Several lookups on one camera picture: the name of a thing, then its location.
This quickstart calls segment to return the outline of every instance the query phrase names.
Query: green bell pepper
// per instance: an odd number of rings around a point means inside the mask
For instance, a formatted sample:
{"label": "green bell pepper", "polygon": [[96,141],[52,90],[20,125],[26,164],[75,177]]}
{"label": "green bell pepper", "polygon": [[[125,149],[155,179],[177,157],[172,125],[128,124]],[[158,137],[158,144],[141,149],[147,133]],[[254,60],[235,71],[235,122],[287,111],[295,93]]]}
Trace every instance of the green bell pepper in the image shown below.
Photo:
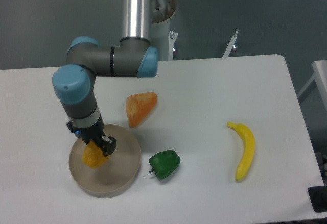
{"label": "green bell pepper", "polygon": [[166,178],[179,166],[180,157],[174,150],[166,150],[153,155],[149,159],[152,171],[159,179]]}

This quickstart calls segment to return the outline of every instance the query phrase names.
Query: blue joint cap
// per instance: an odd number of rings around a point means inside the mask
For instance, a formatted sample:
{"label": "blue joint cap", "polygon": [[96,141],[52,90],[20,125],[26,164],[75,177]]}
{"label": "blue joint cap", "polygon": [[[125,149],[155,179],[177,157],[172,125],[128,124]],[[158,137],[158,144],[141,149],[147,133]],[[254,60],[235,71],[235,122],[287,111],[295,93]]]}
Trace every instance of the blue joint cap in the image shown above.
{"label": "blue joint cap", "polygon": [[74,64],[59,68],[52,76],[52,85],[59,100],[69,105],[80,103],[91,91],[85,69]]}
{"label": "blue joint cap", "polygon": [[144,54],[141,65],[139,66],[137,77],[154,77],[158,73],[158,50],[149,47]]}
{"label": "blue joint cap", "polygon": [[79,37],[75,38],[75,39],[72,41],[72,43],[71,43],[71,45],[70,45],[70,47],[69,47],[67,53],[68,53],[69,50],[70,50],[71,48],[73,48],[75,45],[77,45],[77,44],[81,44],[81,43],[90,43],[90,44],[95,44],[96,46],[99,46],[99,43],[98,43],[95,39],[92,39],[91,37],[88,37],[88,36],[79,36]]}

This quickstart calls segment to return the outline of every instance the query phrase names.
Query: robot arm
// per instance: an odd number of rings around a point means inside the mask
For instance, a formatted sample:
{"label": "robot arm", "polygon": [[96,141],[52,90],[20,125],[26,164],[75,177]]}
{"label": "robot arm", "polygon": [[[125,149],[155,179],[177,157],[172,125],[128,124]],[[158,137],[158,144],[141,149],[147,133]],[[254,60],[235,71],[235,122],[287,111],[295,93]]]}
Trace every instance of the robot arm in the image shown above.
{"label": "robot arm", "polygon": [[113,137],[103,132],[103,120],[93,93],[96,76],[154,77],[158,51],[150,46],[151,0],[123,0],[123,33],[120,46],[99,47],[96,40],[73,40],[67,65],[52,77],[55,93],[69,117],[67,126],[78,138],[90,141],[111,155]]}

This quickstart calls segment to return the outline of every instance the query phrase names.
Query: banana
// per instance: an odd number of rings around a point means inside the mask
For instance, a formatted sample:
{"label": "banana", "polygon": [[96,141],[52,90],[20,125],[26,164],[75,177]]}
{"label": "banana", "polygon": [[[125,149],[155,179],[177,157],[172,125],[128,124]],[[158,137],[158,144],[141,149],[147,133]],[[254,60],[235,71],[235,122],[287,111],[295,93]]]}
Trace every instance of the banana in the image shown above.
{"label": "banana", "polygon": [[251,166],[255,151],[255,139],[252,131],[246,125],[228,122],[227,126],[234,129],[244,143],[243,156],[235,174],[235,179],[239,182],[244,179]]}

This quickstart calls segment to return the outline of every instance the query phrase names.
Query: round tray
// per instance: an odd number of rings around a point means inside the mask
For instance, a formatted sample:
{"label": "round tray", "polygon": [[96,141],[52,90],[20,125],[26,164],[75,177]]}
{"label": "round tray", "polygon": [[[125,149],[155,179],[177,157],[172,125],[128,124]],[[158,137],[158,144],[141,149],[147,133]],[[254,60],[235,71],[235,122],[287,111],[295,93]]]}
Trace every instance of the round tray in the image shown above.
{"label": "round tray", "polygon": [[69,169],[74,180],[86,192],[98,197],[125,190],[141,162],[141,149],[131,132],[121,126],[104,125],[104,133],[116,138],[117,148],[99,168],[92,169],[82,162],[86,144],[81,139],[75,142],[69,155]]}

